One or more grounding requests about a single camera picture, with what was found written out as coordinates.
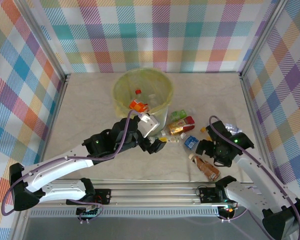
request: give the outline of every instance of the bottle label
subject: bottle label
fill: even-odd
[[[185,142],[184,145],[188,148],[188,149],[192,149],[194,147],[194,145],[196,145],[196,143],[198,143],[199,140],[196,139],[194,136],[189,136]]]
[[[184,119],[187,116],[186,111],[185,110],[181,110],[179,113],[179,118],[180,119]]]
[[[143,112],[146,112],[148,111],[148,106],[144,105],[142,102],[138,101],[137,99],[133,100],[131,103],[130,103],[130,106],[129,106],[131,109],[134,109],[136,110],[137,112],[139,113],[143,113]]]

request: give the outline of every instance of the plastic bottle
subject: plastic bottle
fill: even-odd
[[[155,107],[160,105],[157,100],[157,95],[150,94],[148,96],[148,99],[149,99],[149,109],[154,109]]]
[[[199,156],[191,153],[189,159],[210,181],[215,181],[220,176],[220,171],[215,166],[208,161],[202,160]]]
[[[148,99],[146,98],[146,96],[144,94],[142,94],[140,89],[135,90],[135,95],[136,95],[136,100],[138,102],[141,102],[146,106],[148,105]]]
[[[224,126],[232,135],[242,132],[242,130],[234,124],[225,123]]]
[[[190,115],[194,115],[194,114],[196,114],[196,109],[195,108],[190,108],[187,111],[182,109],[181,111],[172,112],[170,114],[170,120],[172,122],[176,122],[176,121],[179,121],[180,119],[184,119],[185,117],[190,116]]]
[[[140,89],[135,90],[136,98],[132,100],[129,107],[139,113],[146,113],[149,111],[148,104],[145,103],[144,96]]]
[[[188,154],[195,153],[197,146],[199,144],[199,140],[194,136],[185,134],[184,132],[181,133],[180,137],[181,137],[180,142],[182,143],[184,150]]]

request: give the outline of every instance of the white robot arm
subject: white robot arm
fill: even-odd
[[[64,181],[63,183],[52,183],[52,181],[73,171],[92,167],[101,163],[102,159],[114,158],[112,154],[123,140],[125,141],[121,152],[140,146],[142,150],[152,154],[157,153],[165,145],[159,139],[154,143],[150,143],[147,138],[148,133],[159,125],[154,116],[142,115],[139,121],[131,120],[128,135],[125,139],[122,139],[124,122],[125,119],[117,122],[112,129],[93,135],[91,138],[86,139],[82,145],[54,159],[26,167],[19,163],[12,165],[10,167],[10,184],[13,189],[14,210],[26,210],[38,203],[52,200],[66,199],[93,202],[96,200],[96,191],[89,179],[82,178],[77,181]],[[251,211],[262,220],[265,229],[276,240],[281,240],[295,232],[298,229],[298,222],[287,198],[292,200],[299,215],[300,199],[280,182],[268,166],[262,165],[263,161],[253,148],[253,143],[244,133],[231,135],[221,121],[215,122],[213,125],[220,134],[242,146],[247,154],[256,157],[261,162],[261,164],[257,164],[250,156],[236,147],[230,146],[214,134],[211,128],[207,127],[213,141],[200,141],[196,153],[202,155],[205,151],[206,155],[214,158],[215,163],[225,167],[230,167],[232,162],[235,162],[247,173],[262,193],[256,194],[252,190],[243,187],[235,178],[227,176],[215,183],[218,201],[226,202],[230,200]],[[280,188],[284,189],[286,194],[283,194]]]

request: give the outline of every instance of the clear plastic bag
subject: clear plastic bag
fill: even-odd
[[[140,89],[145,96],[156,96],[158,106],[150,109],[149,114],[156,116],[160,125],[151,133],[160,132],[165,124],[168,106],[171,103],[174,88],[167,75],[154,68],[137,68],[127,71],[114,84],[112,97],[115,113],[119,118],[127,117],[130,111],[131,100],[136,96],[135,91]]]

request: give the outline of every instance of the colorful plaid pattern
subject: colorful plaid pattern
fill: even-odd
[[[13,0],[0,0],[0,208],[9,166],[39,161],[61,87],[60,77]],[[12,198],[6,208],[12,208]],[[0,240],[14,214],[0,210]]]
[[[290,0],[246,81],[278,177],[300,195],[300,0]]]
[[[47,22],[32,9],[65,72],[220,72],[239,69],[275,1],[40,0]]]
[[[251,55],[252,50],[256,46],[257,41],[258,41],[261,33],[263,32],[263,29],[265,28],[265,26],[267,24],[267,21],[269,20],[269,17],[271,16],[271,13],[273,12],[277,2],[278,2],[278,0],[272,0],[271,4],[269,5],[268,9],[266,10],[266,13],[263,16],[263,19],[262,19],[262,21],[261,21],[261,23],[258,27],[258,30],[256,31],[256,33],[255,33],[255,35],[254,35],[254,37],[253,37],[253,39],[250,43],[250,46],[249,46],[248,50],[246,51],[246,53],[244,55],[243,61],[240,64],[240,67],[239,67],[239,72],[240,73],[242,72],[242,69],[244,68],[245,64],[247,63],[247,61],[248,61],[248,59]]]

